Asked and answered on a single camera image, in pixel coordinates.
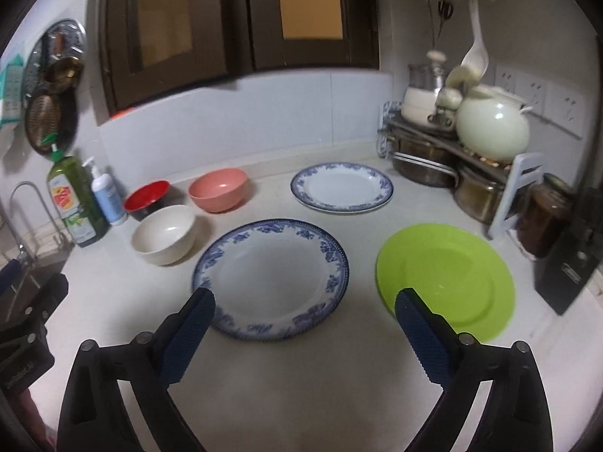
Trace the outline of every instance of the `countertop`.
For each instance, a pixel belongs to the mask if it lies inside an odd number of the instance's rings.
[[[321,154],[329,159],[328,152]],[[313,159],[308,165],[318,163]],[[297,168],[300,162],[288,164]],[[344,248],[350,282],[339,307],[316,328],[284,342],[240,342],[210,329],[170,394],[209,451],[404,450],[441,388],[429,382],[379,298],[377,255],[391,235],[412,224],[448,223],[478,235],[484,227],[456,206],[450,191],[415,184],[374,156],[362,162],[394,183],[391,202],[372,212],[332,215],[308,209],[289,191],[291,170],[251,175],[254,195],[239,209],[217,215],[199,209],[197,243],[173,266],[152,266],[136,256],[129,245],[137,225],[133,219],[96,244],[75,248],[63,270],[69,295],[47,323],[56,362],[31,388],[47,424],[58,424],[67,377],[83,340],[124,344],[140,331],[154,331],[188,299],[193,268],[210,242],[241,224],[291,217],[322,227]],[[555,450],[567,451],[603,389],[603,309],[585,290],[563,317],[557,316],[535,292],[533,264],[511,238],[503,235],[490,243],[505,260],[517,297],[510,323],[489,344],[508,347],[520,339],[530,344],[547,393]],[[143,446],[157,450],[131,388],[121,387]],[[488,390],[487,384],[480,388],[454,450],[466,450]]]

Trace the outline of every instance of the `white ladle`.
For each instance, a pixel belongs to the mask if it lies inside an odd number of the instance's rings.
[[[471,17],[471,28],[473,29],[473,45],[466,56],[462,59],[463,66],[472,68],[480,79],[488,69],[488,52],[482,38],[482,27],[479,23],[478,0],[469,0],[469,16]]]

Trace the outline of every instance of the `green plate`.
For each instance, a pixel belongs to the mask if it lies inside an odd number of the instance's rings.
[[[448,224],[417,224],[388,239],[377,258],[377,285],[392,314],[398,292],[412,287],[457,333],[480,342],[496,337],[515,307],[513,279],[498,253]]]

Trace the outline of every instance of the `wall socket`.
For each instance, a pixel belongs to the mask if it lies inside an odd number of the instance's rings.
[[[537,116],[545,115],[546,88],[546,81],[542,78],[523,72],[516,73],[515,94],[523,98]]]
[[[579,138],[584,136],[586,99],[578,90],[551,83],[545,116]]]
[[[501,87],[509,93],[515,93],[515,83],[517,72],[507,66],[496,65],[496,74],[494,75],[494,84]]]

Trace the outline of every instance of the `blue and white plate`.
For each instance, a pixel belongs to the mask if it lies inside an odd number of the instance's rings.
[[[192,289],[216,297],[212,326],[245,340],[280,340],[324,320],[346,292],[350,268],[328,232],[267,219],[222,236],[201,256]]]
[[[389,202],[394,185],[379,170],[357,163],[323,163],[299,172],[291,192],[301,203],[324,212],[353,214]]]

